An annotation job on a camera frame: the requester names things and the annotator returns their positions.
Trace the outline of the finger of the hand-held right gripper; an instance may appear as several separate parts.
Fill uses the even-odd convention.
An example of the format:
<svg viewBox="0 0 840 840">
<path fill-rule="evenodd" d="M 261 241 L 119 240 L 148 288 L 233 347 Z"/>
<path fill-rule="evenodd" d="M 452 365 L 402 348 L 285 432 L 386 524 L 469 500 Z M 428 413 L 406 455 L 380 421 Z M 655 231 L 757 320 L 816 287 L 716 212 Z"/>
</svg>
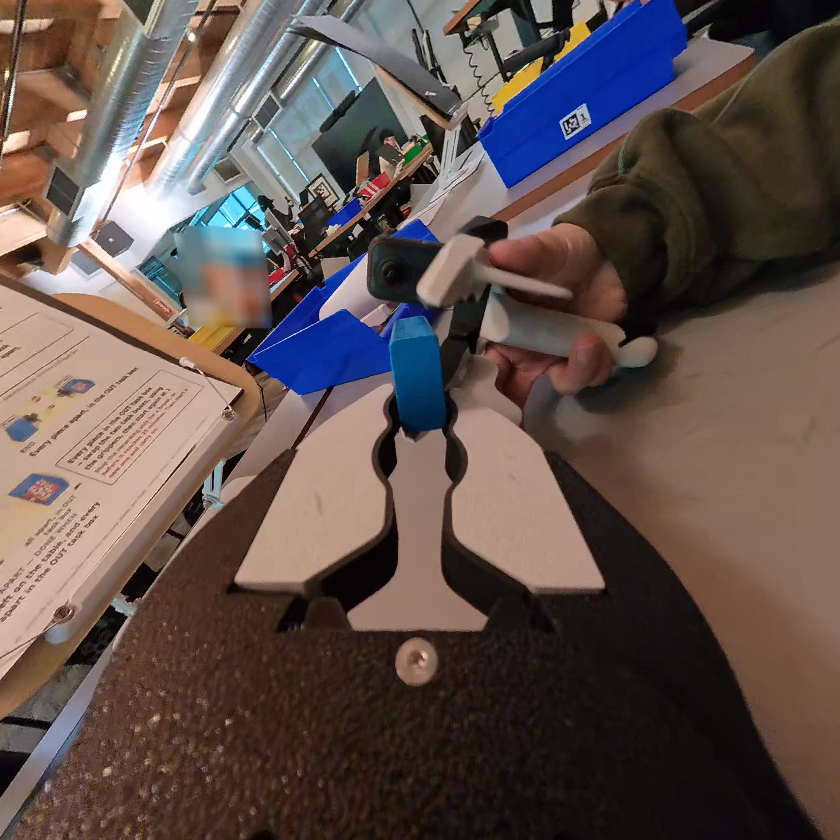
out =
<svg viewBox="0 0 840 840">
<path fill-rule="evenodd" d="M 445 336 L 445 394 L 470 389 L 493 366 L 483 355 L 486 303 L 456 303 Z"/>
<path fill-rule="evenodd" d="M 454 236 L 437 252 L 417 282 L 416 294 L 428 308 L 447 309 L 478 301 L 489 287 L 562 301 L 573 297 L 565 287 L 493 266 L 483 240 L 467 234 Z"/>
</svg>

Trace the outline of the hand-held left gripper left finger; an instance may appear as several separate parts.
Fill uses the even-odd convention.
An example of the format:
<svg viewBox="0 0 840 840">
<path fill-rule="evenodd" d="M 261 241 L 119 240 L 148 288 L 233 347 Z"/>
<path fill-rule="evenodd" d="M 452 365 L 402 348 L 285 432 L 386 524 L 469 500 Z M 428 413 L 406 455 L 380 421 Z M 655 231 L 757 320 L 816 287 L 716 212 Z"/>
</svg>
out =
<svg viewBox="0 0 840 840">
<path fill-rule="evenodd" d="M 291 455 L 235 577 L 243 591 L 324 596 L 348 612 L 396 572 L 392 383 L 333 415 Z"/>
</svg>

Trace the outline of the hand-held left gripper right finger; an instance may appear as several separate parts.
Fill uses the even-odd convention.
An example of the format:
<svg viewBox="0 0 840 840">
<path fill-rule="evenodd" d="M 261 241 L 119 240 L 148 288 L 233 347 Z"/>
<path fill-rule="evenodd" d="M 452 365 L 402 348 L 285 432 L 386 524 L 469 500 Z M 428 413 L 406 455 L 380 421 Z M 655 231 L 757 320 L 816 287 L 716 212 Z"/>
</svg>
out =
<svg viewBox="0 0 840 840">
<path fill-rule="evenodd" d="M 443 576 L 489 616 L 499 601 L 533 610 L 555 595 L 603 593 L 606 583 L 548 457 L 477 394 L 449 395 Z"/>
</svg>

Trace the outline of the blue rectangular block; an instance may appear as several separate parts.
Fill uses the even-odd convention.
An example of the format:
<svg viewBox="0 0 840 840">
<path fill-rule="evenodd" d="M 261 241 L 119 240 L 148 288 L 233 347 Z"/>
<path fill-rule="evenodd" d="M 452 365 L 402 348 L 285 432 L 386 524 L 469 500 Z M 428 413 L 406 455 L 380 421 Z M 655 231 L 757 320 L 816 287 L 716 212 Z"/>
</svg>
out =
<svg viewBox="0 0 840 840">
<path fill-rule="evenodd" d="M 419 438 L 440 430 L 447 404 L 438 338 L 425 316 L 396 322 L 388 346 L 403 433 Z"/>
</svg>

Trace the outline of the person's right forearm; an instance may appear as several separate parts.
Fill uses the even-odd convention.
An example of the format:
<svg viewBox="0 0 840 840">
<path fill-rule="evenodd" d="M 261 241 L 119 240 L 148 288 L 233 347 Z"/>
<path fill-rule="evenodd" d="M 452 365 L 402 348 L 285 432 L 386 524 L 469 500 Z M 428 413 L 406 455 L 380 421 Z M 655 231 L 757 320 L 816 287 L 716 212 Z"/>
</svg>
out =
<svg viewBox="0 0 840 840">
<path fill-rule="evenodd" d="M 593 237 L 639 316 L 838 260 L 838 19 L 696 111 L 647 115 L 556 222 Z"/>
</svg>

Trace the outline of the person's right hand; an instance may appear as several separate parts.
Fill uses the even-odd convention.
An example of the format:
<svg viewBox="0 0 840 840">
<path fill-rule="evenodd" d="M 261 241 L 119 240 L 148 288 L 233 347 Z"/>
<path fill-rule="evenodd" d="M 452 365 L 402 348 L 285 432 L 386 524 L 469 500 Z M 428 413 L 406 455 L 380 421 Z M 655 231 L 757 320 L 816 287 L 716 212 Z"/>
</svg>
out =
<svg viewBox="0 0 840 840">
<path fill-rule="evenodd" d="M 503 239 L 490 245 L 488 254 L 490 263 L 501 270 L 568 288 L 573 297 L 566 307 L 580 317 L 618 322 L 626 313 L 616 270 L 581 227 L 557 224 L 523 238 Z M 498 368 L 498 391 L 520 409 L 543 375 L 557 393 L 572 395 L 604 384 L 614 366 L 608 346 L 594 333 L 579 336 L 567 358 L 498 343 L 488 343 L 484 355 Z"/>
</svg>

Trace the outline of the white paper roll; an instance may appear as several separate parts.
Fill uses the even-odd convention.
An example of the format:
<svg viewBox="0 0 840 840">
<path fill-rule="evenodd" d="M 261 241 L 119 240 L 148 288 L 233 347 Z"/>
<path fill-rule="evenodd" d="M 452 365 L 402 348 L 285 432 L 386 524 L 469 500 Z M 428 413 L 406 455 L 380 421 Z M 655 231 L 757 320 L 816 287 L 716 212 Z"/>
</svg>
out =
<svg viewBox="0 0 840 840">
<path fill-rule="evenodd" d="M 329 279 L 330 283 L 336 279 L 339 279 L 340 283 L 322 304 L 318 314 L 320 321 L 340 311 L 347 311 L 358 320 L 364 321 L 374 311 L 388 308 L 387 301 L 373 297 L 368 290 L 368 263 L 369 256 L 363 255 Z"/>
</svg>

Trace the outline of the yellow storage bin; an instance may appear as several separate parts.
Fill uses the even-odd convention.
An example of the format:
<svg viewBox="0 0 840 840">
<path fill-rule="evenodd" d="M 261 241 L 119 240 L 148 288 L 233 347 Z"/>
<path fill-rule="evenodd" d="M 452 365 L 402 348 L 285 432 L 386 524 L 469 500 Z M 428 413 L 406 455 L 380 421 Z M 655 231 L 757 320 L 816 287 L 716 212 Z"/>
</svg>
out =
<svg viewBox="0 0 840 840">
<path fill-rule="evenodd" d="M 533 84 L 539 76 L 552 64 L 560 61 L 574 50 L 582 41 L 589 38 L 591 30 L 586 22 L 575 24 L 570 29 L 570 35 L 563 45 L 562 49 L 555 53 L 554 56 L 541 56 L 525 67 L 519 69 L 512 79 L 505 82 L 497 93 L 490 99 L 492 107 L 496 116 L 501 116 L 504 108 L 509 102 L 514 99 L 525 88 Z"/>
</svg>

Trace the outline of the black curved panel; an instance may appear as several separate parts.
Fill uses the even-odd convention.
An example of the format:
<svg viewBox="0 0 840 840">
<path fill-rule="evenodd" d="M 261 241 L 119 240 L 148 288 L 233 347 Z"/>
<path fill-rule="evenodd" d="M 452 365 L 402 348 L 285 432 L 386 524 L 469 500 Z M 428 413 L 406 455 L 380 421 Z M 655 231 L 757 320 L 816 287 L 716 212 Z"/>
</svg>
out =
<svg viewBox="0 0 840 840">
<path fill-rule="evenodd" d="M 456 129 L 468 117 L 468 104 L 428 70 L 385 42 L 376 40 L 332 15 L 303 16 L 290 33 L 335 46 L 369 60 L 395 90 L 402 90 L 416 109 L 444 130 Z"/>
</svg>

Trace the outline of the blue storage bin with tag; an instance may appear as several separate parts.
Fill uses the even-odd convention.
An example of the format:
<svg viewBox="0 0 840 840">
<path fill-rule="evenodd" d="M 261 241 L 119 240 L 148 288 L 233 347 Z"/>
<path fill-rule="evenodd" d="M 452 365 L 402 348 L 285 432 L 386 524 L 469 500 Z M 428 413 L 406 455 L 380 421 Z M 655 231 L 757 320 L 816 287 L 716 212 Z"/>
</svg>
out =
<svg viewBox="0 0 840 840">
<path fill-rule="evenodd" d="M 688 35 L 674 2 L 631 2 L 488 120 L 479 141 L 511 188 L 675 77 Z"/>
</svg>

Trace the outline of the wooden document stand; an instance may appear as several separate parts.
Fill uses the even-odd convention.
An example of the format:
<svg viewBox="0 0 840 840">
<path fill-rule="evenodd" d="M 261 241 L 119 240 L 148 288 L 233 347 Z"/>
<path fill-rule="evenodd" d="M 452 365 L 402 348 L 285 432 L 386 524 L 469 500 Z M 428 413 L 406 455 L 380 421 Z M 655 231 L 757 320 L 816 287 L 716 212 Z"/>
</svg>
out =
<svg viewBox="0 0 840 840">
<path fill-rule="evenodd" d="M 110 602 L 119 594 L 130 576 L 144 562 L 154 546 L 173 524 L 186 503 L 200 489 L 255 414 L 259 401 L 257 385 L 242 368 L 184 339 L 159 323 L 100 297 L 69 294 L 56 297 L 27 287 L 20 281 L 2 278 L 2 284 L 34 292 L 57 301 L 84 319 L 127 338 L 158 354 L 183 354 L 184 366 L 195 362 L 205 376 L 236 385 L 243 390 L 233 407 L 236 428 L 223 433 L 220 443 L 204 454 L 191 456 L 155 497 L 150 510 L 139 518 L 114 551 L 79 585 L 71 600 L 80 608 L 78 614 L 61 607 L 53 625 L 29 645 L 16 664 L 2 676 L 2 718 L 10 715 L 36 694 L 66 663 L 75 646 L 87 634 Z"/>
</svg>

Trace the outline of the printed instruction sheet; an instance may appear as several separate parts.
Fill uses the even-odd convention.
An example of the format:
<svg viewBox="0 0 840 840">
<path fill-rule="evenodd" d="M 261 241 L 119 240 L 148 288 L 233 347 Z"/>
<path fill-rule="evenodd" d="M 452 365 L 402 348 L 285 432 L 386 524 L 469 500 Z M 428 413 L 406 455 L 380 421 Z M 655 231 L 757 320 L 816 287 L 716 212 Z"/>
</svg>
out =
<svg viewBox="0 0 840 840">
<path fill-rule="evenodd" d="M 151 509 L 236 428 L 242 388 L 34 292 L 1 293 L 2 676 Z"/>
</svg>

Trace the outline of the wooden standing desk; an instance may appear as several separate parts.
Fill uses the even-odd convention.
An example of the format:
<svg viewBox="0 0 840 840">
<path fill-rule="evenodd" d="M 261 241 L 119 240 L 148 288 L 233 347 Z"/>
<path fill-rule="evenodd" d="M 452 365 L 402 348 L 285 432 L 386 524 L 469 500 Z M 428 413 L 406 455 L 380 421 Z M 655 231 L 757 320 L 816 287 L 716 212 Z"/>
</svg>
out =
<svg viewBox="0 0 840 840">
<path fill-rule="evenodd" d="M 563 50 L 571 37 L 574 9 L 578 4 L 551 1 L 548 19 L 538 20 L 531 1 L 471 1 L 449 19 L 444 34 L 458 36 L 464 49 L 475 44 L 487 47 L 501 78 L 509 81 L 535 61 L 540 61 L 545 69 Z M 504 12 L 511 14 L 521 42 L 520 49 L 507 57 L 502 57 L 495 37 L 497 19 Z"/>
</svg>

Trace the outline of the dark wall screen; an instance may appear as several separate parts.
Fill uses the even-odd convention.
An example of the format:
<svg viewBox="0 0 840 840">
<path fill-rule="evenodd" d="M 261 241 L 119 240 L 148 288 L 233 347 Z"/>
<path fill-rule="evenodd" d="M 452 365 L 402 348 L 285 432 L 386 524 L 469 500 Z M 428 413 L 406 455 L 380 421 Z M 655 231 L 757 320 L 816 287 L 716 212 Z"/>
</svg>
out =
<svg viewBox="0 0 840 840">
<path fill-rule="evenodd" d="M 326 121 L 326 129 L 313 141 L 312 149 L 342 192 L 355 188 L 356 162 L 374 143 L 382 142 L 382 132 L 393 135 L 403 145 L 408 136 L 377 79 L 369 81 L 344 109 L 339 108 Z"/>
</svg>

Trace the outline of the silver ventilation duct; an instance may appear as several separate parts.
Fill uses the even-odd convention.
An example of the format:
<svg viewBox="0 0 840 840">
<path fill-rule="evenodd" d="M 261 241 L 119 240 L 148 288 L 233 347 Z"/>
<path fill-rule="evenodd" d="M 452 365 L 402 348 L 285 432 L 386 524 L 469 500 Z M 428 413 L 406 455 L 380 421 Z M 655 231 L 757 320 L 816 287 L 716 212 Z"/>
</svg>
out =
<svg viewBox="0 0 840 840">
<path fill-rule="evenodd" d="M 362 2 L 276 2 L 277 10 L 265 23 L 257 24 L 259 41 L 247 55 L 245 74 L 228 102 L 224 122 L 238 137 L 270 96 L 270 91 L 298 59 L 308 39 L 300 35 L 300 20 L 307 16 L 333 16 L 350 21 Z"/>
<path fill-rule="evenodd" d="M 121 2 L 76 150 L 56 159 L 45 189 L 54 207 L 47 235 L 57 246 L 76 247 L 90 236 L 197 5 Z"/>
<path fill-rule="evenodd" d="M 193 195 L 203 190 L 207 174 L 236 141 L 276 77 L 294 21 L 321 5 L 246 2 L 146 181 L 149 194 L 164 198 L 177 189 Z"/>
</svg>

